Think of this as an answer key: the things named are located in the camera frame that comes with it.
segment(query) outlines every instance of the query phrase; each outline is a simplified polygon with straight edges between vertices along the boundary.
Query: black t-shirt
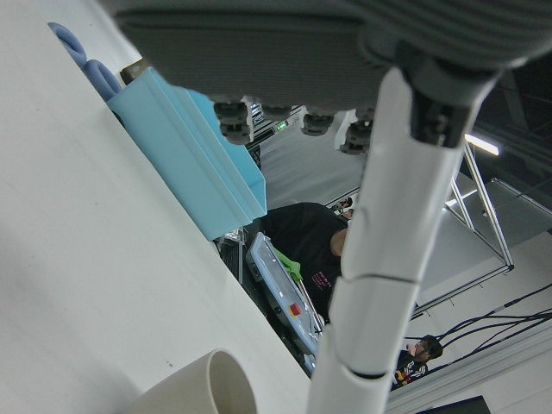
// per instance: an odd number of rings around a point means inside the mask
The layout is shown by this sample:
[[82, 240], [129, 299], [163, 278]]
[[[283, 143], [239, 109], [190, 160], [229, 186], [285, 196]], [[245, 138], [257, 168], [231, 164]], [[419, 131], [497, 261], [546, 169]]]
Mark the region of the black t-shirt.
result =
[[326, 320], [331, 293], [341, 275], [341, 258], [330, 241], [347, 222], [317, 203], [298, 203], [268, 211], [260, 219], [265, 235], [289, 259], [301, 264], [304, 287], [317, 312]]
[[408, 351], [400, 351], [397, 361], [397, 371], [393, 378], [392, 390], [410, 384], [413, 380], [422, 378], [428, 373], [428, 366], [423, 362], [415, 362]]

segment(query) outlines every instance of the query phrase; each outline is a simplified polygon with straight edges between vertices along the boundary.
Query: beige cup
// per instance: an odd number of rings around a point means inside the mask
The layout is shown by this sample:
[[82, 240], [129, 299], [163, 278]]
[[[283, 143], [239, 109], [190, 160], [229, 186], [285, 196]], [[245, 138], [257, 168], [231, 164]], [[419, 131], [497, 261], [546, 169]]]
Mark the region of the beige cup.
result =
[[124, 414], [256, 414], [248, 378], [235, 358], [215, 349], [140, 396]]

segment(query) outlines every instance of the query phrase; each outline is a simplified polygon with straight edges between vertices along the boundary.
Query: black cable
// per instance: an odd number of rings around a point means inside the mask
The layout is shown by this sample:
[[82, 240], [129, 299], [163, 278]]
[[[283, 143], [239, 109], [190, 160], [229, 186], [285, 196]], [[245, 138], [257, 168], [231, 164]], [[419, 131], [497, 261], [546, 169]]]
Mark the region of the black cable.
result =
[[466, 358], [468, 358], [468, 357], [470, 357], [470, 356], [472, 356], [472, 355], [474, 355], [474, 354], [478, 354], [479, 352], [484, 351], [485, 349], [488, 349], [488, 348], [490, 348], [490, 347], [493, 347], [494, 345], [496, 345], [496, 344], [498, 344], [498, 343], [501, 343], [502, 341], [505, 341], [505, 340], [507, 340], [507, 339], [510, 339], [510, 338], [512, 338], [513, 336], [519, 335], [519, 334], [525, 332], [526, 330], [531, 329], [531, 328], [534, 328], [534, 327], [536, 327], [537, 325], [540, 325], [541, 323], [545, 323], [545, 322], [547, 322], [547, 321], [549, 321], [549, 320], [550, 320], [550, 318], [545, 318], [545, 319], [543, 319], [542, 321], [539, 321], [539, 322], [537, 322], [537, 323], [533, 323], [533, 324], [530, 325], [530, 326], [526, 326], [525, 328], [523, 328], [523, 329], [521, 329], [521, 330], [519, 330], [519, 331], [517, 331], [517, 332], [514, 332], [514, 333], [511, 334], [511, 335], [508, 335], [508, 336], [506, 336], [506, 337], [504, 337], [504, 338], [502, 338], [502, 339], [500, 339], [500, 340], [498, 340], [498, 341], [495, 341], [495, 342], [493, 342], [493, 343], [490, 343], [490, 344], [486, 345], [484, 348], [480, 348], [480, 349], [478, 349], [477, 351], [472, 351], [472, 352], [470, 352], [469, 354], [466, 354], [466, 355], [464, 355], [464, 356], [458, 358], [457, 360], [454, 360], [454, 361], [452, 361], [452, 362], [449, 362], [448, 364], [444, 364], [444, 365], [441, 365], [441, 366], [439, 366], [439, 367], [435, 367], [435, 368], [433, 368], [432, 370], [430, 370], [428, 373], [434, 373], [435, 371], [438, 371], [438, 370], [440, 370], [440, 369], [443, 369], [443, 368], [445, 368], [445, 367], [448, 367], [449, 365], [455, 364], [456, 362], [460, 362], [460, 361], [462, 361], [462, 360], [465, 360]]
[[465, 321], [462, 321], [458, 324], [456, 324], [453, 328], [449, 329], [447, 332], [445, 332], [444, 334], [441, 334], [439, 336], [436, 336], [436, 338], [441, 341], [445, 336], [448, 336], [452, 333], [455, 333], [456, 331], [460, 330], [460, 329], [464, 329], [466, 328], [467, 326], [473, 324], [473, 323], [476, 323], [478, 322], [479, 320], [481, 319], [484, 319], [486, 317], [489, 317], [505, 308], [509, 308], [510, 306], [513, 306], [514, 304], [517, 304], [519, 302], [521, 302], [522, 300], [528, 298], [529, 296], [533, 296], [533, 295], [536, 295], [537, 293], [539, 292], [542, 292], [544, 291], [545, 289], [548, 289], [552, 286], [552, 283], [546, 285], [545, 287], [541, 287], [540, 289], [537, 289], [533, 292], [530, 292], [530, 293], [527, 293], [526, 295], [523, 295], [522, 297], [520, 298], [517, 298], [517, 299], [513, 299], [511, 300], [510, 302], [506, 303], [506, 304], [503, 304], [501, 306], [499, 306], [498, 308], [496, 309], [493, 309], [491, 310], [490, 312], [486, 313], [485, 315], [483, 315], [482, 317], [476, 317], [476, 318], [470, 318], [470, 319], [466, 319]]
[[[540, 312], [536, 313], [535, 315], [540, 315], [540, 314], [543, 314], [544, 312], [548, 312], [548, 311], [552, 311], [552, 308], [548, 308], [546, 310], [541, 310]], [[482, 348], [486, 343], [488, 343], [489, 341], [491, 341], [492, 339], [496, 338], [498, 335], [506, 332], [508, 329], [512, 329], [512, 328], [515, 328], [516, 326], [518, 326], [520, 323], [523, 323], [524, 321], [520, 321], [520, 322], [517, 322], [515, 323], [514, 325], [512, 326], [509, 326], [508, 328], [505, 328], [505, 329], [502, 329], [500, 332], [497, 332], [496, 334], [494, 334], [493, 336], [491, 336], [489, 339], [485, 340], [484, 342], [482, 342], [480, 345], [478, 345], [470, 354], [473, 354], [475, 352], [477, 352], [480, 348]]]
[[532, 321], [532, 320], [536, 320], [536, 319], [543, 319], [543, 320], [549, 320], [549, 319], [552, 319], [552, 315], [549, 315], [549, 314], [545, 314], [546, 316], [532, 316], [532, 317], [527, 317], [525, 318], [523, 321], [519, 321], [519, 322], [514, 322], [514, 321], [511, 321], [511, 322], [502, 322], [502, 323], [494, 323], [494, 324], [491, 324], [491, 325], [487, 325], [487, 326], [482, 326], [478, 329], [472, 329], [472, 330], [469, 330], [468, 332], [465, 332], [463, 333], [462, 335], [460, 336], [457, 336], [455, 339], [451, 340], [451, 341], [448, 341], [446, 344], [442, 345], [443, 348], [446, 348], [448, 345], [450, 345], [452, 342], [456, 342], [458, 341], [459, 339], [463, 338], [464, 336], [468, 336], [468, 335], [471, 335], [475, 332], [479, 332], [481, 330], [484, 330], [484, 329], [489, 329], [489, 328], [497, 328], [498, 326], [506, 326], [506, 325], [515, 325], [515, 324], [519, 324], [519, 323], [524, 323], [524, 322], [529, 322], [529, 321]]

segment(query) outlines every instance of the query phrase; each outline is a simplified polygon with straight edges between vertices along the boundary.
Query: blue cushion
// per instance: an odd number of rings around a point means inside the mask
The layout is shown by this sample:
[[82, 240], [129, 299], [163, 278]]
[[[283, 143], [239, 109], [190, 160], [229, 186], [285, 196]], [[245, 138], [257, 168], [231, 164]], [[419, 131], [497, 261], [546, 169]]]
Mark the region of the blue cushion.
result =
[[98, 60], [92, 59], [86, 62], [83, 72], [105, 102], [122, 90], [121, 84], [119, 84], [115, 75]]
[[50, 22], [48, 24], [50, 29], [58, 36], [61, 44], [64, 46], [66, 51], [71, 55], [72, 59], [78, 65], [78, 67], [83, 67], [86, 63], [86, 52], [82, 47], [77, 37], [71, 33], [71, 30], [65, 26], [61, 26], [58, 23]]

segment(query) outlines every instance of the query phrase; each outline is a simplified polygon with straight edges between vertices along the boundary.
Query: ceiling light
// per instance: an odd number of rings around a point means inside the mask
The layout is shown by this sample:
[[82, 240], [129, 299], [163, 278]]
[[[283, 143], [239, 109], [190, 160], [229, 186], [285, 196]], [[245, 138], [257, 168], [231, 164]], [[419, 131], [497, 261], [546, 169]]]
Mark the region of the ceiling light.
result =
[[470, 144], [474, 144], [476, 147], [484, 149], [488, 153], [491, 153], [493, 155], [499, 155], [499, 148], [496, 145], [493, 145], [487, 141], [483, 141], [477, 136], [473, 136], [470, 134], [464, 134], [466, 137], [466, 141], [468, 141]]
[[[471, 190], [470, 192], [467, 192], [466, 194], [462, 195], [462, 200], [468, 196], [471, 196], [472, 194], [475, 194], [477, 192], [477, 189], [475, 190]], [[456, 198], [453, 198], [452, 200], [449, 200], [449, 201], [445, 201], [445, 204], [448, 206], [448, 207], [452, 207], [453, 205], [455, 205], [456, 203], [458, 203], [458, 201], [456, 200]]]

